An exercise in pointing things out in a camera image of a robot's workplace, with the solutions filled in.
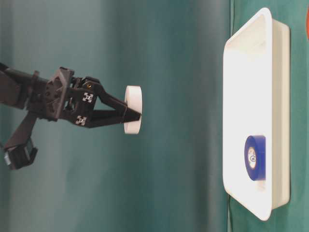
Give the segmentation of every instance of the white puck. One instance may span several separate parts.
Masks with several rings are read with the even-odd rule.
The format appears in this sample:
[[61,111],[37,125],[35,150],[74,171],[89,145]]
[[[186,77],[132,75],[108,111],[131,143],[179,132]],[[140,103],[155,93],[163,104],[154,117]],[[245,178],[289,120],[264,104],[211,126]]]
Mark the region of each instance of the white puck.
[[[126,87],[125,102],[127,103],[127,106],[132,110],[142,113],[143,101],[140,86]],[[141,125],[141,116],[138,121],[125,122],[124,123],[125,133],[138,134],[140,132],[140,125]]]

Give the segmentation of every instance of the blue tape roll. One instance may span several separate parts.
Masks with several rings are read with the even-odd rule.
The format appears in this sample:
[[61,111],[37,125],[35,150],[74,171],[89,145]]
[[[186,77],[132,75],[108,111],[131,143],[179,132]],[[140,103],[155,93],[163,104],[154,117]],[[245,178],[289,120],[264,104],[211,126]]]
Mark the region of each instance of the blue tape roll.
[[265,180],[265,137],[249,136],[245,144],[246,169],[251,180]]

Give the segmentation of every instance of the green cloth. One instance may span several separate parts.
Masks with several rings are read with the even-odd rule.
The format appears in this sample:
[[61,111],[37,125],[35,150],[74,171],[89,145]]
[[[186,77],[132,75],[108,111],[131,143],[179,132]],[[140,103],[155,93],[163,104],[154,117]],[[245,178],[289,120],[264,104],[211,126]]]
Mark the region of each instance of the green cloth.
[[259,9],[291,29],[291,198],[264,222],[234,199],[230,201],[234,232],[302,232],[309,228],[309,42],[306,36],[307,0],[234,0],[235,33]]
[[[143,92],[139,135],[38,120],[34,164],[8,172],[0,159],[0,231],[226,232],[229,12],[227,0],[0,0],[1,62],[44,78],[72,68],[120,99]],[[0,110],[5,142],[26,111]]]

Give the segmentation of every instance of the white plastic tray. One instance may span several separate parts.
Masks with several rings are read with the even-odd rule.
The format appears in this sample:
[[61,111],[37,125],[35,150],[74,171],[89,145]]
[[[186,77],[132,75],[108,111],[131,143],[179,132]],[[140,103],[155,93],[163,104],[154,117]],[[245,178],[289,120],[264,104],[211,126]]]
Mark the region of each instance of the white plastic tray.
[[[225,44],[223,181],[228,194],[261,220],[290,199],[290,32],[257,12]],[[248,136],[266,138],[266,178],[249,178]]]

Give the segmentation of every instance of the blue cylinder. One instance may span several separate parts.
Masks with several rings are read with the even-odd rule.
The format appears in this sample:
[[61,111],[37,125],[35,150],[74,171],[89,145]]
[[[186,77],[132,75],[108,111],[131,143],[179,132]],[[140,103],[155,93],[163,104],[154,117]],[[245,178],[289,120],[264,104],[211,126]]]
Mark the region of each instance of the blue cylinder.
[[249,136],[245,144],[245,164],[251,180],[265,180],[265,143],[263,135]]

